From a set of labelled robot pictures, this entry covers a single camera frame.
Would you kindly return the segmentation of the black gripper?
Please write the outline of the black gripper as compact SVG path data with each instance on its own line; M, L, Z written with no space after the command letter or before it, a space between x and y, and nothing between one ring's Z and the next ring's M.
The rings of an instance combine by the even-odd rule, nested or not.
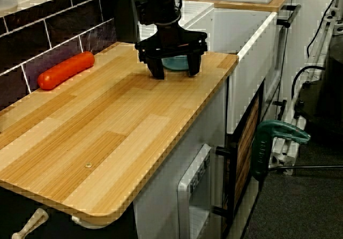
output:
M164 79L163 58L187 55L189 76L200 70L201 55L207 51L207 34L182 28L178 23L158 25L157 32L135 44L141 62L155 79Z

